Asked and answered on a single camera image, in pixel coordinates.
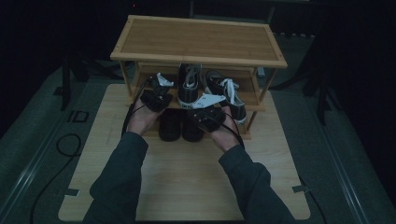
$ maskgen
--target shoe rack shelf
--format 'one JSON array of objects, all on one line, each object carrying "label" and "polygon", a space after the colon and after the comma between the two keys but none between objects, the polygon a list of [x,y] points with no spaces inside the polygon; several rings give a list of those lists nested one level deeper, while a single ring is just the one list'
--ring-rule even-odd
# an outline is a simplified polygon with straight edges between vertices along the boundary
[{"label": "shoe rack shelf", "polygon": [[[137,63],[134,73],[134,80],[132,84],[127,86],[129,92],[131,93],[127,105],[134,101],[134,98],[136,97],[140,87],[146,82],[146,80],[148,80],[148,78],[155,76],[157,73],[161,73],[163,77],[174,82],[174,87],[169,91],[169,93],[173,95],[173,98],[168,107],[182,109],[177,101],[178,68],[179,63]],[[265,110],[264,104],[261,100],[262,91],[260,90],[257,78],[255,77],[254,68],[203,65],[201,75],[206,74],[206,72],[209,70],[219,71],[224,76],[232,78],[235,83],[238,83],[239,88],[237,91],[239,97],[243,102],[245,102],[247,110],[247,122],[245,125],[239,127],[239,132],[244,139],[250,139],[248,125],[250,122],[251,113],[248,112]],[[200,84],[199,88],[199,96],[201,96],[204,92],[204,87],[202,84]],[[145,89],[150,90],[151,87],[147,85]],[[148,132],[148,135],[158,136],[158,127],[158,125],[154,125],[152,132]]]},{"label": "shoe rack shelf", "polygon": [[[161,73],[175,83],[169,91],[173,95],[169,107],[181,109],[177,101],[180,63],[201,64],[202,75],[217,70],[232,78],[239,85],[237,92],[247,110],[247,120],[239,127],[244,139],[251,138],[249,130],[256,114],[265,110],[263,99],[276,70],[287,67],[267,24],[147,16],[128,17],[110,58],[120,61],[130,96],[128,104],[149,77]],[[132,83],[125,66],[127,61],[135,62]],[[262,89],[256,78],[258,67],[274,68]],[[200,89],[201,96],[204,89],[202,86]],[[147,135],[158,136],[158,125]]]}]

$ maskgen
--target hand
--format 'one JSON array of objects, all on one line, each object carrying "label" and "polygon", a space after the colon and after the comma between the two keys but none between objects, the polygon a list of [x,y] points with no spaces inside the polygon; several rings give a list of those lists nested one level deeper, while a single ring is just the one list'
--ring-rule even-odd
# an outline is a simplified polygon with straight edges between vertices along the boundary
[{"label": "hand", "polygon": [[[237,127],[231,118],[231,110],[230,107],[224,106],[221,110],[230,115],[226,115],[226,119],[224,120],[223,124],[232,129],[234,132],[237,133]],[[220,128],[212,133],[210,133],[210,137],[215,142],[216,146],[220,148],[223,152],[226,152],[228,149],[239,145],[238,139],[236,139],[235,135],[233,135],[229,130],[225,129],[224,127],[220,126]]]},{"label": "hand", "polygon": [[137,100],[136,104],[134,105],[134,113],[129,119],[126,132],[133,132],[143,135],[152,127],[155,120],[161,115],[162,112],[163,111],[153,112],[148,109],[140,99]]}]

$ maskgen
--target gray sweater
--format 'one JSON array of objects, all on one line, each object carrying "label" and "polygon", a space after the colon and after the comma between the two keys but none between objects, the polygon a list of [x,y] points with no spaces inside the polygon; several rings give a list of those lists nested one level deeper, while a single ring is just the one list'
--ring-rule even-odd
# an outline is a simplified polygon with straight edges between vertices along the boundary
[{"label": "gray sweater", "polygon": [[[84,223],[134,223],[142,181],[141,167],[149,145],[125,133],[103,172],[91,187],[93,202]],[[246,223],[295,223],[289,209],[270,187],[271,176],[241,146],[219,159],[230,179]]]}]

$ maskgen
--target black shoe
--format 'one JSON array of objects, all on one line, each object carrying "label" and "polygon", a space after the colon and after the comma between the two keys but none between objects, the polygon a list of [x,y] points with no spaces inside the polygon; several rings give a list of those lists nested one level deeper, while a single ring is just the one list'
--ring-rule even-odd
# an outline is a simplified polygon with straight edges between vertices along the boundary
[{"label": "black shoe", "polygon": [[238,124],[243,124],[245,122],[247,117],[245,103],[242,102],[238,92],[235,90],[239,88],[238,84],[214,70],[208,71],[203,77],[202,82],[206,93],[225,96],[226,99],[219,104],[221,106],[227,105],[230,107],[231,115],[237,120]]},{"label": "black shoe", "polygon": [[160,138],[165,142],[176,141],[181,135],[180,128],[180,109],[169,109],[160,115]]},{"label": "black shoe", "polygon": [[204,137],[204,131],[198,128],[194,121],[187,116],[187,113],[185,113],[183,116],[183,129],[181,135],[186,141],[199,142]]},{"label": "black shoe", "polygon": [[181,63],[178,69],[177,99],[182,108],[192,108],[198,100],[198,82],[202,66]]}]

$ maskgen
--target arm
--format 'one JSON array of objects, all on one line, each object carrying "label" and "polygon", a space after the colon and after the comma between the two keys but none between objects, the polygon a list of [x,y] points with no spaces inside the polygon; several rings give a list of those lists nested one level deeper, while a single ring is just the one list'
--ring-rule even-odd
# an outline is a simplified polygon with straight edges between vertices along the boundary
[{"label": "arm", "polygon": [[[230,113],[230,108],[223,108]],[[224,124],[236,132],[230,117]],[[236,137],[228,130],[220,128],[210,134],[216,146],[224,154],[219,159],[230,179],[239,209],[247,223],[295,223],[288,207],[271,189],[271,175],[260,163],[253,162],[239,145]]]},{"label": "arm", "polygon": [[138,100],[125,134],[91,186],[93,202],[84,223],[134,223],[142,181],[141,167],[149,147],[141,135],[162,113],[141,106]]}]

